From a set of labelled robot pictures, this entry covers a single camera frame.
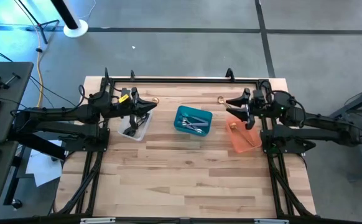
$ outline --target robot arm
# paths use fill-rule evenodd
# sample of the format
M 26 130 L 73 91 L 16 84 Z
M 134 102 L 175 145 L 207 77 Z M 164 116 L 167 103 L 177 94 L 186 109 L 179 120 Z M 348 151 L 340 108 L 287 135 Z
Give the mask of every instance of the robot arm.
M 96 128 L 86 128 L 98 126 L 100 116 L 103 118 L 117 118 L 124 116 L 143 116 L 157 106 L 156 103 L 140 99 L 137 88 L 132 88 L 131 95 L 124 88 L 122 96 L 118 102 L 112 103 L 112 97 L 107 91 L 90 95 L 88 103 L 75 108 L 27 108 L 15 114 L 13 130 L 18 133 L 34 133 L 36 131 L 53 131 L 60 133 L 75 133 L 76 129 L 72 124 L 59 123 L 58 121 L 80 121 L 83 126 L 77 131 L 83 135 L 94 135 L 98 133 Z
M 271 130 L 263 130 L 261 139 L 268 153 L 293 152 L 302 153 L 315 143 L 308 140 L 333 141 L 344 146 L 362 144 L 362 130 L 351 122 L 329 118 L 320 114 L 306 113 L 301 104 L 289 93 L 272 91 L 264 97 L 261 90 L 254 90 L 250 99 L 249 89 L 244 89 L 239 98 L 227 100 L 230 105 L 239 108 L 227 108 L 241 121 L 246 121 L 246 129 L 254 126 L 254 116 L 261 118 L 279 118 L 283 125 L 275 125 Z M 288 126 L 311 126 L 317 129 L 292 129 Z

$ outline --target blue plastic bin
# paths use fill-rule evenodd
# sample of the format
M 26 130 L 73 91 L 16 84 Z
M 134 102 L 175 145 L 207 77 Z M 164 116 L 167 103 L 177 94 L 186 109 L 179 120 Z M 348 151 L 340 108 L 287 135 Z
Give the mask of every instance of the blue plastic bin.
M 207 127 L 199 127 L 202 130 L 202 133 L 198 133 L 196 131 L 193 131 L 191 129 L 185 128 L 182 125 L 180 125 L 180 123 L 178 121 L 180 116 L 182 115 L 182 113 L 187 113 L 189 116 L 195 116 L 198 117 L 200 119 L 204 119 L 205 121 L 207 121 L 208 126 Z M 190 134 L 195 134 L 197 136 L 206 136 L 208 134 L 208 132 L 210 131 L 210 126 L 211 126 L 211 119 L 213 118 L 213 114 L 209 111 L 204 111 L 204 110 L 198 110 L 195 108 L 190 108 L 188 106 L 179 106 L 178 110 L 177 110 L 177 114 L 175 115 L 175 119 L 174 119 L 174 127 L 176 128 L 176 130 L 178 131 L 183 131 L 186 133 L 190 133 Z

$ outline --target translucent orange container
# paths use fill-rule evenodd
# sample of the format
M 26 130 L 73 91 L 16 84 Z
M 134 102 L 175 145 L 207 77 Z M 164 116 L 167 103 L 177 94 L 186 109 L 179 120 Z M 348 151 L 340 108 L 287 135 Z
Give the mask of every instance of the translucent orange container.
M 245 122 L 237 117 L 230 116 L 227 118 L 225 129 L 237 153 L 252 151 L 253 149 L 261 147 L 262 142 L 259 130 L 255 127 L 246 130 Z

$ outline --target white paper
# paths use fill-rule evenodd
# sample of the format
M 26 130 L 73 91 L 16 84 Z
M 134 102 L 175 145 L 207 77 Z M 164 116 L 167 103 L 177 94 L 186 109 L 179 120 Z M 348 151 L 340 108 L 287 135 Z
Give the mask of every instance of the white paper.
M 61 141 L 51 140 L 50 142 L 61 146 Z M 59 159 L 52 161 L 39 151 L 32 149 L 26 167 L 26 174 L 34 174 L 36 186 L 40 186 L 62 175 L 62 166 Z

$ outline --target wooden tabletop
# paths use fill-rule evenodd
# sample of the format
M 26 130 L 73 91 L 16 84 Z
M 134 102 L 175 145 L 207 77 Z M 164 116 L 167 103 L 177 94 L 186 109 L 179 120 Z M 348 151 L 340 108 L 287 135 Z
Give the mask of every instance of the wooden tabletop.
M 86 95 L 99 91 L 102 77 L 86 77 Z M 283 78 L 270 79 L 273 90 L 287 91 Z M 217 97 L 236 98 L 246 84 L 117 83 L 137 87 L 140 97 L 160 103 L 154 109 L 141 142 L 122 137 L 120 118 L 109 121 L 108 150 L 104 153 L 94 216 L 111 217 L 276 217 L 267 157 L 262 149 L 237 154 L 229 142 L 225 119 L 230 116 Z M 180 105 L 211 111 L 213 121 L 206 137 L 174 129 Z M 257 130 L 261 129 L 256 120 Z M 58 186 L 56 208 L 61 209 L 80 185 L 85 152 L 65 163 Z M 309 179 L 301 158 L 285 154 L 289 185 L 315 213 Z M 90 190 L 86 191 L 85 207 Z M 282 208 L 286 211 L 283 191 Z

